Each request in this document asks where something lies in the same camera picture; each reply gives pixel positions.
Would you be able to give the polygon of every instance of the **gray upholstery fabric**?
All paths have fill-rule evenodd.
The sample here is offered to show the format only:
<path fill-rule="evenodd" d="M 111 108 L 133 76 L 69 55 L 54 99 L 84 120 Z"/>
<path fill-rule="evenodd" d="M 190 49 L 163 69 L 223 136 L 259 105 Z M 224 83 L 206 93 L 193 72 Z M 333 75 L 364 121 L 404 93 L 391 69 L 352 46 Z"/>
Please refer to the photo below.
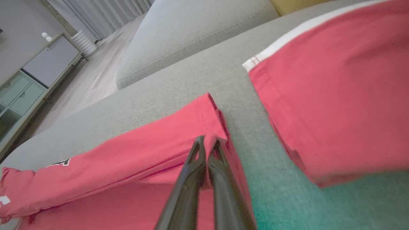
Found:
<path fill-rule="evenodd" d="M 156 0 L 122 59 L 117 86 L 277 17 L 268 0 Z"/>
<path fill-rule="evenodd" d="M 287 157 L 241 67 L 303 21 L 355 2 L 359 0 L 298 11 L 192 55 L 40 133 L 0 166 L 36 170 L 172 114 L 210 92 L 242 161 L 260 230 L 407 229 L 408 173 L 318 189 Z"/>

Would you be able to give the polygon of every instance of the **light green drawer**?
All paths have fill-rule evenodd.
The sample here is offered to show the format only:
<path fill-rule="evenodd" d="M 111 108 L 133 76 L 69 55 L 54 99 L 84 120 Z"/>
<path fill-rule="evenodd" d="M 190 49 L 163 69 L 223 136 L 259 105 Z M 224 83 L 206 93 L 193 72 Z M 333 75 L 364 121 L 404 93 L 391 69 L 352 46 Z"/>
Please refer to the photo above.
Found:
<path fill-rule="evenodd" d="M 40 87 L 31 84 L 26 90 L 24 90 L 10 108 L 21 115 L 24 115 L 42 93 L 43 90 Z"/>
<path fill-rule="evenodd" d="M 0 102 L 8 106 L 30 84 L 20 72 L 0 90 Z"/>

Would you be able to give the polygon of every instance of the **gray curtain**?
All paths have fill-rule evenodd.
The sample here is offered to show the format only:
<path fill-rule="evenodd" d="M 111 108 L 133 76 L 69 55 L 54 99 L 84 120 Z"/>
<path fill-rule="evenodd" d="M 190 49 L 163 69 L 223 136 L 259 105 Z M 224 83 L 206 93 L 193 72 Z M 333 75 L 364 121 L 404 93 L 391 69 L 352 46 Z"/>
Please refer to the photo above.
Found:
<path fill-rule="evenodd" d="M 155 0 L 63 0 L 101 40 L 149 10 Z"/>

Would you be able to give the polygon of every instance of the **light wood floor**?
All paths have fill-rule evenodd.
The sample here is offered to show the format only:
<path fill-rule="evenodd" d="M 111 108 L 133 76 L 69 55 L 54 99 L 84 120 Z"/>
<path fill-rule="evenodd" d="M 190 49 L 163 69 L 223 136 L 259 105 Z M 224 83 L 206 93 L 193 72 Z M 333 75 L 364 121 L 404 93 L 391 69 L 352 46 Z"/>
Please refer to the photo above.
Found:
<path fill-rule="evenodd" d="M 89 62 L 82 61 L 61 84 L 60 92 L 53 95 L 50 108 L 44 108 L 47 114 L 37 116 L 42 122 L 31 126 L 30 136 L 118 91 L 115 79 L 119 63 L 144 17 L 139 16 L 97 43 L 98 50 Z"/>

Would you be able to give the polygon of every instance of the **folded red shirt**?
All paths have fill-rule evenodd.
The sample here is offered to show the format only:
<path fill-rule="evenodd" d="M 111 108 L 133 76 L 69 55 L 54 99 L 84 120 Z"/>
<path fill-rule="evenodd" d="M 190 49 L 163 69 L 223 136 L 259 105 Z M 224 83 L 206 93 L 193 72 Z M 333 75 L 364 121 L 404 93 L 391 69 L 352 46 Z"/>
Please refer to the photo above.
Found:
<path fill-rule="evenodd" d="M 0 218 L 20 230 L 153 229 L 195 139 L 207 156 L 216 137 L 251 210 L 247 181 L 223 115 L 210 94 L 178 112 L 49 167 L 3 168 Z M 200 192 L 198 228 L 213 229 L 213 190 Z"/>
<path fill-rule="evenodd" d="M 409 1 L 307 21 L 243 66 L 288 155 L 325 187 L 409 169 Z"/>

